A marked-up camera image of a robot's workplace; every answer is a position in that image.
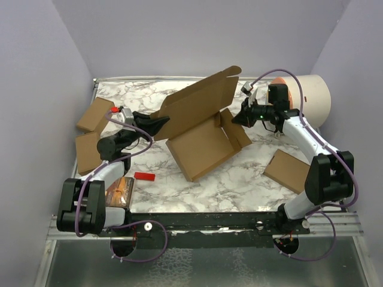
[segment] marble surface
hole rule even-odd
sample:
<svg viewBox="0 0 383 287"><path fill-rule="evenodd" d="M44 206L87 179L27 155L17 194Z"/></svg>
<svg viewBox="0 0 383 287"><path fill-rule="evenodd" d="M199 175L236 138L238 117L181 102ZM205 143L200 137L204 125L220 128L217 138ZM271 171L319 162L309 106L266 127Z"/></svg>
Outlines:
<svg viewBox="0 0 383 287"><path fill-rule="evenodd" d="M133 111L152 113L160 108L163 99L194 81L135 81L99 83L96 96L111 100L116 106L126 106ZM235 115L244 95L238 82L233 103L229 109ZM259 83L257 98L265 102L268 82ZM119 130L108 123L101 136ZM281 149L305 162L306 158L292 141L284 135L266 131L261 123L245 131L253 144L223 163L197 182L187 182L165 145L155 142L153 147L132 158L134 172L156 174L154 182L137 181L133 194L132 212L248 212L273 211L296 195L262 173L274 152ZM143 149L141 140L132 152Z"/></svg>

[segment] metal frame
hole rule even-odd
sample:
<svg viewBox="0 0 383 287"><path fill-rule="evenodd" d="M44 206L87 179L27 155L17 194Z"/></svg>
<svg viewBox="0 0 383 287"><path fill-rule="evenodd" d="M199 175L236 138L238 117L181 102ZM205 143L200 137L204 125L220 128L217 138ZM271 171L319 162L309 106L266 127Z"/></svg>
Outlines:
<svg viewBox="0 0 383 287"><path fill-rule="evenodd" d="M96 92L98 90L98 83L101 81L140 81L140 80L146 80L146 81L155 81L155 80L178 80L178 81L187 81L187 80L199 80L203 77L118 77L118 78L106 78L106 79L94 79L95 86L93 89L92 94L92 100L96 97ZM240 78L240 80L251 80L253 78ZM74 167L72 170L71 176L74 177L77 173L77 159L75 160ZM358 253L359 260L361 262L361 266L363 269L363 273L366 277L367 284L371 287L378 287L380 286L378 275L376 273L376 270L373 266L372 260L370 258L370 253L368 251L366 241L363 237L363 229L361 227L358 215L356 213L348 213L348 212L329 212L327 213L332 221L334 222L334 225L336 226L336 233L337 236L352 236L354 239L354 244ZM47 283L50 266L53 260L54 251L56 248L56 243L58 240L132 240L132 237L130 236L120 236L120 237L99 237L96 235L86 235L84 237L77 237L74 233L63 233L57 230L56 228L56 217L53 216L51 219L50 227L48 230L47 240L45 243L44 253L41 259L41 263L39 265L37 278L35 281L34 286L40 287L45 286ZM301 234L301 235L295 235L296 237L332 237L332 227L330 223L328 222L325 217L315 214L312 217L308 219L310 223L310 234ZM223 228L223 230L220 230L220 233L227 233L227 232L241 232L243 230L226 230ZM185 233L184 230L172 230L172 233ZM214 233L217 232L217 230L206 230L203 231L203 233Z"/></svg>

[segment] wall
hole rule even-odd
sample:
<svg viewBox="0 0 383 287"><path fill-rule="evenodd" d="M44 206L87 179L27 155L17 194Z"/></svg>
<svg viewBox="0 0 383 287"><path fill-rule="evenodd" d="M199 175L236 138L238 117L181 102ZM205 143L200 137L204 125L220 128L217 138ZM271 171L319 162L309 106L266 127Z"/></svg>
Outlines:
<svg viewBox="0 0 383 287"><path fill-rule="evenodd" d="M0 278L32 286L92 76L49 0L0 9Z"/></svg>
<svg viewBox="0 0 383 287"><path fill-rule="evenodd" d="M356 205L377 273L383 282L383 2L352 0L312 73L332 95L331 113L321 131L355 157L360 185Z"/></svg>
<svg viewBox="0 0 383 287"><path fill-rule="evenodd" d="M53 0L95 77L310 73L349 0Z"/></svg>

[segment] white cylinder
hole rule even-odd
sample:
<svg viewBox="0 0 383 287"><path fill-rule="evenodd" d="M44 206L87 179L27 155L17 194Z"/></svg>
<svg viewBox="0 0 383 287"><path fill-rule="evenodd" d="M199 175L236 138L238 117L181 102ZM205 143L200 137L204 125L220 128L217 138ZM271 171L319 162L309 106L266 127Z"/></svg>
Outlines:
<svg viewBox="0 0 383 287"><path fill-rule="evenodd" d="M318 128L325 122L330 113L329 88L318 75L297 76L297 78L303 90L303 114L312 127ZM293 77L278 77L271 84L286 84L290 109L300 108L299 88Z"/></svg>

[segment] brown cardboard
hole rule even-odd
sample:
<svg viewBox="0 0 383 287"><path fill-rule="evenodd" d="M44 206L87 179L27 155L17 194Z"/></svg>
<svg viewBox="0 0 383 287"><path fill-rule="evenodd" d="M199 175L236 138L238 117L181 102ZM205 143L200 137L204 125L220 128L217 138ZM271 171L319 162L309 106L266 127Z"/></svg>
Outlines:
<svg viewBox="0 0 383 287"><path fill-rule="evenodd" d="M195 181L212 171L243 147L251 144L243 128L233 124L228 109L234 98L240 67L219 73L169 95L151 118L170 121L154 140L168 139L168 146L186 180Z"/></svg>
<svg viewBox="0 0 383 287"><path fill-rule="evenodd" d="M308 164L278 149L263 174L296 194L300 194L305 190L309 168Z"/></svg>
<svg viewBox="0 0 383 287"><path fill-rule="evenodd" d="M96 132L86 133L76 137L77 172L86 175L101 164L97 151L100 136Z"/></svg>
<svg viewBox="0 0 383 287"><path fill-rule="evenodd" d="M85 133L96 132L100 135L108 124L105 114L113 106L114 103L110 100L97 97L78 121L76 126Z"/></svg>

